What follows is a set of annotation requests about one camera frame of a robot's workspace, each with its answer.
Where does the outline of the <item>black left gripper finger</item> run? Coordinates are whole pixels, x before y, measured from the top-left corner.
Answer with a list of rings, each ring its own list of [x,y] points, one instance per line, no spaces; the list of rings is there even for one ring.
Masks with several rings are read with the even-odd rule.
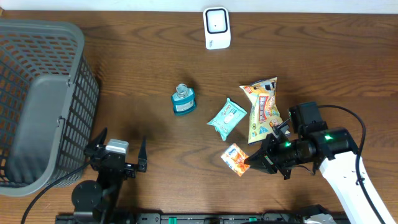
[[[101,148],[103,148],[107,132],[108,129],[104,128],[97,137],[91,140],[84,148],[84,155],[94,156]]]
[[[146,172],[147,170],[146,137],[143,137],[141,148],[139,150],[137,170],[139,172]]]

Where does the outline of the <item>orange tissue pack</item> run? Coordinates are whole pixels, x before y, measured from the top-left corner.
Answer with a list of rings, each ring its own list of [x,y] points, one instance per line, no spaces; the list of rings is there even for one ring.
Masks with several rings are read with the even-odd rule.
[[[221,155],[227,166],[240,177],[250,168],[250,165],[244,163],[248,157],[236,143],[230,145]]]

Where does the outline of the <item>yellow snack bag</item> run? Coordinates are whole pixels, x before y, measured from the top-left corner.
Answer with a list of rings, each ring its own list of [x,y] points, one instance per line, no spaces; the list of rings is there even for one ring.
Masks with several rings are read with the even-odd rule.
[[[239,87],[251,102],[248,144],[260,142],[271,134],[277,136],[274,128],[283,123],[275,103],[277,77]]]

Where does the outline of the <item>teal wet wipes pack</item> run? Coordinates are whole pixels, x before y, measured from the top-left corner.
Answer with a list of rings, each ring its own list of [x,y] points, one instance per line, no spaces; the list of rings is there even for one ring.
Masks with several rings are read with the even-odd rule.
[[[231,131],[246,115],[245,109],[231,101],[230,98],[227,98],[224,107],[207,124],[213,126],[220,134],[221,139],[225,141]]]

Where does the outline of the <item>teal mouthwash bottle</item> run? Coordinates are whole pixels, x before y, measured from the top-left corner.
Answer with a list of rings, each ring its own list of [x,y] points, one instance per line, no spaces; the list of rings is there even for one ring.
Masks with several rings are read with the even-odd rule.
[[[184,115],[192,112],[196,107],[195,91],[186,84],[178,84],[175,93],[170,97],[175,115]]]

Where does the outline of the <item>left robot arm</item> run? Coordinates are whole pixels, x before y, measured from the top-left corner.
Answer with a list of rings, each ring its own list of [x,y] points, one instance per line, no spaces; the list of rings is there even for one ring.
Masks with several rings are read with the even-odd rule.
[[[111,139],[105,142],[107,129],[90,141],[84,150],[96,180],[80,182],[72,192],[75,223],[135,223],[134,215],[117,208],[123,182],[147,170],[146,138],[142,140],[136,164],[126,162],[129,143]]]

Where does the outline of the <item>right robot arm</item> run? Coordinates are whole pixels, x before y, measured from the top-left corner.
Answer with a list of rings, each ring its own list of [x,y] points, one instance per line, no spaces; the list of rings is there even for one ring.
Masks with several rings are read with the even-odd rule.
[[[332,187],[351,223],[395,222],[345,128],[312,132],[291,141],[283,135],[268,135],[260,149],[244,161],[267,174],[281,173],[284,179],[290,178],[293,168],[309,162],[312,171],[320,171]]]

